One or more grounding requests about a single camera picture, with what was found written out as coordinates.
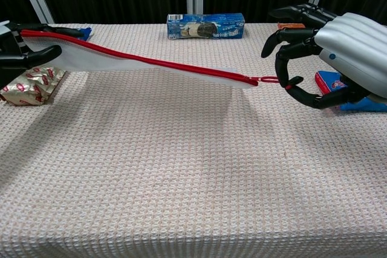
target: red and blue box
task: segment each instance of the red and blue box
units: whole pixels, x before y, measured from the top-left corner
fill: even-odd
[[[336,91],[346,85],[340,81],[340,74],[337,72],[318,71],[315,75],[315,81],[322,94]],[[369,111],[369,112],[387,112],[387,104],[376,103],[369,98],[363,98],[356,104],[345,103],[340,105],[343,111]]]

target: blue object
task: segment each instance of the blue object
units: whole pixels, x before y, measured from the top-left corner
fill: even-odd
[[[167,33],[169,39],[240,39],[243,37],[244,23],[242,13],[168,15]]]
[[[315,79],[323,94],[346,87],[346,85],[340,81],[340,74],[337,72],[318,71]],[[376,103],[369,98],[364,98],[356,104],[342,104],[340,105],[340,109],[343,111],[387,112],[387,104]]]
[[[83,37],[79,37],[79,39],[87,41],[89,36],[90,36],[90,34],[91,34],[91,27],[78,28],[78,30],[83,32]]]

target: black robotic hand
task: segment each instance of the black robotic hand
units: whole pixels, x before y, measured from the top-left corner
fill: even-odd
[[[58,45],[37,52],[30,50],[20,35],[22,30],[49,31],[73,37],[83,36],[83,33],[78,30],[51,27],[47,24],[0,23],[0,89],[27,69],[43,65],[55,59],[62,52]]]
[[[363,16],[346,13],[337,16],[313,4],[288,6],[273,10],[276,18],[290,18],[303,23],[306,28],[283,28],[272,34],[266,41],[261,57],[269,56],[283,41],[276,54],[275,69],[283,88],[300,103],[312,108],[323,109],[343,103],[356,103],[366,96],[379,102],[387,102],[386,55],[373,58],[372,48],[364,40],[377,42],[387,39],[387,30],[380,24]],[[372,35],[376,30],[380,34]],[[319,55],[326,63],[341,73],[347,87],[324,96],[310,94],[297,85],[303,81],[300,76],[289,79],[287,65],[290,59]]]

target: candy wrapper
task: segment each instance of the candy wrapper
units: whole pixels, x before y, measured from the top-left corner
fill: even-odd
[[[79,29],[84,33],[82,40],[87,40],[91,28]],[[55,60],[27,70],[0,90],[0,98],[14,105],[42,105],[55,90],[66,71],[55,68]]]

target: white tablecloth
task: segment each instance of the white tablecloth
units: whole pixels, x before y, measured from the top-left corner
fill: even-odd
[[[275,74],[275,54],[260,58],[275,24],[237,40],[92,28],[115,50]],[[290,68],[312,92],[329,69],[317,57]],[[70,73],[47,105],[0,105],[0,255],[386,257],[386,124],[302,106],[278,84]]]

